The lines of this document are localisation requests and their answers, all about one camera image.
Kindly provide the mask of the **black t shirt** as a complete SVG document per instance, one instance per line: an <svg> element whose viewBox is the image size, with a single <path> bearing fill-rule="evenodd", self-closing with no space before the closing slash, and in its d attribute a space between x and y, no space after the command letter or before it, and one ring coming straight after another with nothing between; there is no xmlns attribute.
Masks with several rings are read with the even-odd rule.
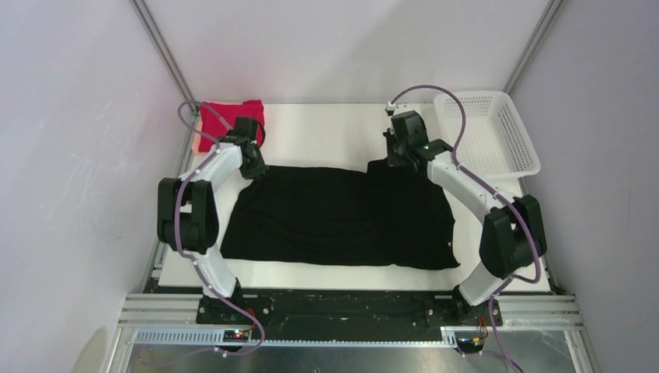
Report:
<svg viewBox="0 0 659 373"><path fill-rule="evenodd" d="M459 266L444 191L405 167L272 166L238 195L227 259L420 270Z"/></svg>

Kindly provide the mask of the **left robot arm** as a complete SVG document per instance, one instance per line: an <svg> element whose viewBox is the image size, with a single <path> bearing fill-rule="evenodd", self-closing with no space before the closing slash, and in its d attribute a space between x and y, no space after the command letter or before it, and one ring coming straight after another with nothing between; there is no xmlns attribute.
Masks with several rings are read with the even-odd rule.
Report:
<svg viewBox="0 0 659 373"><path fill-rule="evenodd" d="M266 173L268 166L257 143L260 132L264 128L258 120L237 117L225 136L215 138L215 145L196 168L177 178L164 178L158 185L158 239L191 262L204 295L217 299L215 313L226 323L238 322L246 304L233 294L239 280L219 249L214 195L234 173L245 180Z"/></svg>

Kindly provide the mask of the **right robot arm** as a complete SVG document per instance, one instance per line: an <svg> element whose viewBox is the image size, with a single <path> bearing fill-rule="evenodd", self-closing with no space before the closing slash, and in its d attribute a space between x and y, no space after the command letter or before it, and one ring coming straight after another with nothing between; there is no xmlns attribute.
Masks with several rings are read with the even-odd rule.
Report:
<svg viewBox="0 0 659 373"><path fill-rule="evenodd" d="M531 195L516 197L496 188L465 166L457 145L430 140L422 116L415 110L396 113L388 108L390 128L384 132L387 161L406 167L440 186L462 203L482 225L479 263L457 287L452 316L471 324L484 303L513 280L539 282L544 254L544 227L539 202Z"/></svg>

